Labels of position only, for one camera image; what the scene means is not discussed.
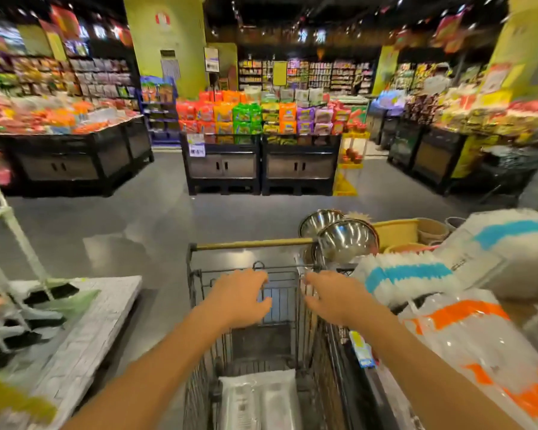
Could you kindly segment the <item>person's right hand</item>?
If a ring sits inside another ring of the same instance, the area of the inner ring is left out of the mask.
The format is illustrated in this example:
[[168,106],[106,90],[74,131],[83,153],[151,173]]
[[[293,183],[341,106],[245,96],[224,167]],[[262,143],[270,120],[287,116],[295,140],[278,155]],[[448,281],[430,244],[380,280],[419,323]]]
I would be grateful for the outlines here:
[[372,324],[382,306],[355,279],[333,271],[308,272],[303,278],[314,294],[325,299],[331,309],[327,322],[358,330]]

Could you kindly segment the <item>person's left hand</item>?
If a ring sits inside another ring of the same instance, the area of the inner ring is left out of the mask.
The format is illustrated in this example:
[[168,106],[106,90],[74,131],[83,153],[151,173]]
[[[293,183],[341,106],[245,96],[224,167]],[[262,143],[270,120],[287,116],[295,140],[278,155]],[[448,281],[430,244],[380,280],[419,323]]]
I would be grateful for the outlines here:
[[253,324],[253,303],[273,301],[271,296],[259,298],[268,282],[264,270],[238,269],[223,274],[214,283],[202,305],[221,332]]

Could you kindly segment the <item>metal wire shopping cart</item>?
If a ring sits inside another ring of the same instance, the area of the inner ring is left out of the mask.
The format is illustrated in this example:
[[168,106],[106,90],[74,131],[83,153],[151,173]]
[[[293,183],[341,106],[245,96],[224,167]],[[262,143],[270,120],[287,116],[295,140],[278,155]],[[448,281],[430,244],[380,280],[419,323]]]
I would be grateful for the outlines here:
[[361,368],[349,331],[334,327],[305,306],[302,276],[322,264],[289,250],[316,239],[292,238],[219,244],[189,244],[187,284],[191,307],[203,302],[215,281],[239,267],[192,266],[197,252],[221,251],[228,260],[244,255],[250,268],[266,271],[258,295],[271,310],[250,327],[222,334],[205,352],[185,387],[183,430],[222,429],[222,377],[294,370],[301,427],[305,430],[402,430],[375,368]]

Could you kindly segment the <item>person's right forearm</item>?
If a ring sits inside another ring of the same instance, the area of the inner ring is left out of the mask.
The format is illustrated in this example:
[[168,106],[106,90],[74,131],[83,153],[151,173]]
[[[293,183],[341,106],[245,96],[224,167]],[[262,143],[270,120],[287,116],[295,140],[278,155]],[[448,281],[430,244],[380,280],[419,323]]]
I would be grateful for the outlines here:
[[387,366],[425,430],[524,430],[387,308],[367,301],[342,314]]

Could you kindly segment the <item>person's left forearm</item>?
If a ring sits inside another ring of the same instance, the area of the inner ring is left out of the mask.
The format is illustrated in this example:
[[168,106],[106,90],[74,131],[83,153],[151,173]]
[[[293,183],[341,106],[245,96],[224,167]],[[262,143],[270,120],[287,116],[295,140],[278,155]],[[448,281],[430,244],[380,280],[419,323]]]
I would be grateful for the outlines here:
[[60,430],[155,428],[181,384],[231,320],[220,305],[200,304]]

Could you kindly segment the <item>white plastic packet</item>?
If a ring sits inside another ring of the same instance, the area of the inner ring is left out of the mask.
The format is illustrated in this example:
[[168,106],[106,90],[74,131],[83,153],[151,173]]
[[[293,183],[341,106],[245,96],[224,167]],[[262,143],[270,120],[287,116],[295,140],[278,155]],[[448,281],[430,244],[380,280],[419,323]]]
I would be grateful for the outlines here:
[[220,430],[303,430],[296,371],[220,377]]

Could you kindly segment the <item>small blue striped white mop head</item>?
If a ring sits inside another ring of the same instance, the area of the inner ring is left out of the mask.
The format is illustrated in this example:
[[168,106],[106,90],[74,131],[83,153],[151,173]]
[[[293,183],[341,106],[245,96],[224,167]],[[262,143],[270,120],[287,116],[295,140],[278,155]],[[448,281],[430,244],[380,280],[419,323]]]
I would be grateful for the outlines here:
[[464,286],[432,252],[364,256],[349,277],[379,303],[395,308],[425,295],[453,294]]

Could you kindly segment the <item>yellow plastic basin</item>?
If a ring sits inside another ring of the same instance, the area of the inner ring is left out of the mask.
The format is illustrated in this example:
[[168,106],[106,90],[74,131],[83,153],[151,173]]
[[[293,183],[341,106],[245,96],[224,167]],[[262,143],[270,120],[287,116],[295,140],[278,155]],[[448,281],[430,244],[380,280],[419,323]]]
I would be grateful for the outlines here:
[[379,252],[392,246],[418,243],[417,218],[395,219],[372,224],[379,236]]

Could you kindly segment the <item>white price sign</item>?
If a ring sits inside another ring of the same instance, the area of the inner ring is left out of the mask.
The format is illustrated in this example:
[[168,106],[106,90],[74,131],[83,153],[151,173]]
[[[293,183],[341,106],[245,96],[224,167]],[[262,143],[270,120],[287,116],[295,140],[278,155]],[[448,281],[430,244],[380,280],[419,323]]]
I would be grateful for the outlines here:
[[187,134],[188,155],[192,158],[205,158],[205,136],[202,133]]

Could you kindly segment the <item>pile of colourful snack packets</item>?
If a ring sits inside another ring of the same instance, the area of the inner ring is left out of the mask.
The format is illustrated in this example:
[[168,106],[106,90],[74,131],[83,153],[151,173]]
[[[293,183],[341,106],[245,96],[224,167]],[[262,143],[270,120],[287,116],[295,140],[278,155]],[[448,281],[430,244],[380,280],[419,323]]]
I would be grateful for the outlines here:
[[189,144],[328,145],[362,126],[360,107],[332,100],[323,88],[202,92],[175,105]]

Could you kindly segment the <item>blue shelf rack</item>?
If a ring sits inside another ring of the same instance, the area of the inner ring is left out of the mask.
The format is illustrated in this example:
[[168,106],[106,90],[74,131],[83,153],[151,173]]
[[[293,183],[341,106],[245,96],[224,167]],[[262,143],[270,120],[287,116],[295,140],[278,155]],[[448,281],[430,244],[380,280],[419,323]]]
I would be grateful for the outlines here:
[[180,149],[178,92],[171,77],[141,76],[139,107],[153,148]]

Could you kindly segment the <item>long black display table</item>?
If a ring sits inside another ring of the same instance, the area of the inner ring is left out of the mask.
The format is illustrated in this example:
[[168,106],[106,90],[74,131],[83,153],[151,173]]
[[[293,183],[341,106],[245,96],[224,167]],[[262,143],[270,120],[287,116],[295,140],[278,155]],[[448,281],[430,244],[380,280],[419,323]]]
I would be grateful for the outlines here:
[[154,161],[143,116],[84,135],[0,134],[13,173],[6,194],[109,197]]

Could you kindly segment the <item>heap of orange red packets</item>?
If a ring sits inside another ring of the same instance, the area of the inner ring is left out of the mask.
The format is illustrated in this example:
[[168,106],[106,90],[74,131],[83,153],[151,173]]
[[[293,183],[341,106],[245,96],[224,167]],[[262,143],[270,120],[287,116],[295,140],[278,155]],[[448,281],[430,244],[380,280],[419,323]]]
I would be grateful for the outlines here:
[[139,118],[138,111],[118,100],[92,102],[66,93],[14,97],[0,92],[0,135],[86,135]]

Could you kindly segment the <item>shelves of packaged snacks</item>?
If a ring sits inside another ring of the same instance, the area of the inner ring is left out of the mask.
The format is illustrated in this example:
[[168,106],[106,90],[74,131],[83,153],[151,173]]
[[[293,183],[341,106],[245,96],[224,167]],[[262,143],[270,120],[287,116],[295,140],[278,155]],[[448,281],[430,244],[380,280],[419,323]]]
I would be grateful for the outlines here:
[[140,74],[127,30],[80,26],[77,40],[40,26],[0,26],[0,92],[47,96],[64,92],[88,100],[137,99]]

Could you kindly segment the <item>wall shelves of goods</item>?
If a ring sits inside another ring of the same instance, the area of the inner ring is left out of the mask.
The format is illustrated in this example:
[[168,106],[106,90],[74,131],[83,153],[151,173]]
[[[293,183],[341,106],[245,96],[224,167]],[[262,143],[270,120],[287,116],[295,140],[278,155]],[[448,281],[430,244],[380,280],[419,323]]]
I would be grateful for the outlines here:
[[[370,94],[376,74],[374,61],[357,62],[337,59],[333,62],[311,62],[306,59],[292,58],[287,61],[286,88],[308,90],[323,88],[324,93],[333,95]],[[273,92],[273,61],[242,59],[238,61],[237,78],[239,89],[251,87],[264,92]]]

